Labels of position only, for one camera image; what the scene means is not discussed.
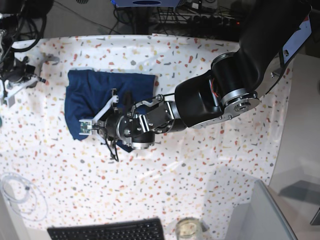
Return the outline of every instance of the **terrazzo pattern tablecloth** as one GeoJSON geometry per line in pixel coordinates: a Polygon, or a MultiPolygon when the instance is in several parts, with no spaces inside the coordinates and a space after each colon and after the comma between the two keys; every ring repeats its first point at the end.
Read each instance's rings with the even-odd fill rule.
{"type": "MultiPolygon", "coordinates": [[[[255,109],[200,130],[157,135],[148,150],[119,148],[119,163],[93,136],[72,139],[64,102],[70,69],[156,75],[155,94],[169,94],[205,73],[214,58],[238,48],[207,39],[112,35],[45,39],[27,52],[31,64],[43,64],[47,83],[21,91],[12,108],[0,107],[0,173],[31,180],[48,203],[47,218],[25,220],[26,226],[160,217],[168,240],[175,239],[179,219],[195,217],[210,227],[211,239],[224,239],[234,207],[250,201],[254,181],[270,182],[286,118],[290,67],[255,109]]],[[[40,202],[30,217],[41,214],[40,202]]]]}

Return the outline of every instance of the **table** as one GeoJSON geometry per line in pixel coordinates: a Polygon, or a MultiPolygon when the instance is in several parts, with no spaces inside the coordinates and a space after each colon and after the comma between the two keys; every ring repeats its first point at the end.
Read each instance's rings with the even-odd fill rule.
{"type": "MultiPolygon", "coordinates": [[[[250,201],[255,180],[270,182],[287,113],[291,66],[255,109],[200,130],[157,135],[148,150],[119,149],[119,163],[109,160],[106,146],[93,136],[73,140],[64,101],[70,69],[156,75],[155,94],[168,94],[206,72],[220,54],[238,49],[234,42],[154,34],[44,39],[27,52],[30,64],[48,81],[18,93],[12,108],[0,107],[0,173],[31,180],[48,203],[47,218],[25,220],[26,226],[160,217],[166,239],[175,239],[178,220],[195,217],[210,227],[211,238],[223,239],[234,207],[250,201]]],[[[41,204],[34,218],[43,213],[41,204]]]]}

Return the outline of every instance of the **blue cloth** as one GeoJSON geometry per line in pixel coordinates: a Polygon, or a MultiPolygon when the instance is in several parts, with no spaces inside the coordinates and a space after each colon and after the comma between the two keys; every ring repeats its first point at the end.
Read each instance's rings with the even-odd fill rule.
{"type": "Polygon", "coordinates": [[[83,140],[88,137],[79,135],[79,120],[92,119],[112,97],[111,89],[117,89],[119,96],[117,107],[123,108],[123,98],[127,92],[131,92],[134,102],[152,98],[155,77],[138,73],[69,71],[64,116],[73,139],[83,140]]]}

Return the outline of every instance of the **keyboard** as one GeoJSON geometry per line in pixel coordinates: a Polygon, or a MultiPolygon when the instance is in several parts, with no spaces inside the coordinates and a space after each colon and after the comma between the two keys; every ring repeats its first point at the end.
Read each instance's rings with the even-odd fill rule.
{"type": "Polygon", "coordinates": [[[52,240],[165,240],[158,218],[94,226],[47,229],[52,240]]]}

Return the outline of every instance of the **white cable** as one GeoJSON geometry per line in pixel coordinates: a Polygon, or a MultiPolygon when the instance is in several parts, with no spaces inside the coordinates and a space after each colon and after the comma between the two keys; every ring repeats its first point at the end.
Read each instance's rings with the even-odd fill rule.
{"type": "Polygon", "coordinates": [[[1,175],[0,177],[0,192],[2,193],[3,197],[9,202],[9,206],[11,207],[12,211],[17,214],[18,216],[22,217],[25,220],[31,221],[31,222],[41,222],[42,220],[44,220],[47,217],[48,214],[48,203],[46,201],[45,196],[43,195],[43,193],[40,191],[40,189],[31,181],[29,181],[28,179],[20,176],[17,173],[14,172],[5,172],[1,175]],[[10,181],[16,181],[20,184],[23,185],[24,189],[25,189],[25,195],[23,198],[21,199],[17,199],[14,196],[10,195],[6,189],[5,186],[9,184],[10,181]],[[28,217],[26,217],[26,215],[31,215],[32,213],[34,213],[37,209],[37,204],[38,204],[38,198],[37,195],[35,193],[35,189],[40,193],[40,196],[43,198],[44,203],[45,203],[45,213],[44,216],[40,219],[30,219],[28,217]],[[32,209],[30,211],[21,211],[21,210],[16,210],[12,204],[24,204],[26,203],[30,198],[31,195],[34,196],[34,204],[32,209]]]}

